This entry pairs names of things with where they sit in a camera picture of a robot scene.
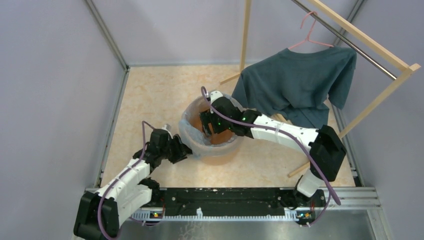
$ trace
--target white wall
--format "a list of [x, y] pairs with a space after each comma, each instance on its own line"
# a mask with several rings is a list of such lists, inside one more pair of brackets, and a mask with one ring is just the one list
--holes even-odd
[[[354, 24], [408, 64], [424, 66], [423, 9], [422, 0], [370, 0]], [[346, 118], [351, 121], [391, 82], [358, 57], [343, 109]], [[423, 90], [421, 68], [351, 132], [362, 178], [376, 187], [396, 240], [421, 240], [424, 236]]]
[[0, 1], [1, 239], [69, 239], [123, 69], [82, 0]]
[[[243, 33], [244, 0], [94, 1], [130, 65], [238, 63]], [[324, 0], [344, 17], [355, 0]], [[290, 0], [253, 0], [247, 61], [262, 60], [303, 40], [312, 24], [300, 30], [306, 12]], [[319, 23], [314, 40], [332, 43]], [[296, 49], [322, 49], [305, 44]]]

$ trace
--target hanger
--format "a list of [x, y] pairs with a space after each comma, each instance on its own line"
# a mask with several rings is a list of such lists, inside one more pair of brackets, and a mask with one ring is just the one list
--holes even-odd
[[[300, 25], [300, 29], [302, 29], [302, 27], [304, 26], [305, 19], [306, 19], [309, 15], [311, 15], [311, 14], [318, 14], [318, 13], [317, 13], [316, 11], [311, 11], [311, 12], [309, 12], [308, 14], [306, 14], [306, 15], [303, 17], [303, 19], [302, 19], [302, 24]], [[293, 45], [293, 46], [289, 47], [288, 49], [295, 48], [295, 47], [297, 47], [297, 46], [299, 46], [299, 45], [302, 45], [302, 44], [303, 44], [303, 43], [305, 43], [305, 42], [310, 42], [310, 43], [314, 43], [314, 44], [320, 44], [320, 45], [324, 45], [324, 46], [328, 46], [328, 47], [334, 47], [333, 45], [330, 45], [330, 44], [327, 44], [327, 43], [323, 43], [323, 42], [319, 42], [319, 41], [312, 41], [312, 40], [310, 40], [310, 39], [309, 39], [309, 36], [311, 35], [311, 33], [312, 33], [312, 29], [314, 29], [314, 26], [315, 26], [315, 23], [316, 23], [316, 22], [317, 22], [317, 20], [315, 19], [315, 21], [313, 21], [313, 23], [312, 23], [312, 26], [310, 27], [309, 32], [307, 33], [307, 36], [306, 36], [305, 40], [303, 40], [303, 41], [301, 41], [301, 42], [299, 42], [299, 43], [297, 43], [297, 44], [295, 44], [295, 45]]]

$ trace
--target beige marble tabletop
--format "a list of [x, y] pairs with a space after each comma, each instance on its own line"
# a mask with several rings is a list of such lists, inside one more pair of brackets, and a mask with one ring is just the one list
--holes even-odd
[[[236, 74], [237, 65], [190, 65], [132, 67], [113, 133], [103, 174], [102, 186], [112, 180], [143, 145], [141, 122], [156, 128], [172, 126], [177, 134], [178, 122], [186, 107], [201, 95], [200, 88], [231, 94], [237, 79], [220, 85]], [[328, 124], [337, 124], [330, 107]], [[150, 128], [146, 128], [149, 140]], [[288, 147], [264, 140], [243, 139], [231, 161], [222, 165], [207, 164], [189, 157], [176, 164], [163, 160], [151, 174], [161, 187], [293, 187], [303, 172], [287, 174], [302, 166], [306, 156]], [[335, 187], [354, 187], [347, 158], [344, 159]]]

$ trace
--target dark teal shirt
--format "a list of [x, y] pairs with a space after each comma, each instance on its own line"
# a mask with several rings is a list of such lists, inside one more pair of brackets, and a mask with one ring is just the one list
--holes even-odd
[[246, 67], [232, 97], [245, 108], [271, 116], [282, 114], [294, 125], [321, 128], [328, 124], [328, 98], [345, 105], [356, 66], [355, 50], [330, 47], [314, 53], [284, 49]]

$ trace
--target plastic bag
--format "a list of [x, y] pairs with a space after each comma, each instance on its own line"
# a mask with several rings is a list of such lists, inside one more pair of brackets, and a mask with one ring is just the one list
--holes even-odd
[[[234, 106], [243, 110], [242, 105], [230, 95], [224, 94], [224, 97], [230, 99]], [[212, 144], [211, 139], [193, 126], [194, 121], [200, 120], [199, 113], [209, 109], [209, 105], [202, 96], [196, 98], [187, 109], [182, 113], [181, 120], [178, 123], [179, 135], [183, 144], [187, 145], [197, 159], [202, 157], [218, 157], [235, 151], [242, 143], [243, 137], [230, 133], [232, 136], [228, 141], [221, 144]]]

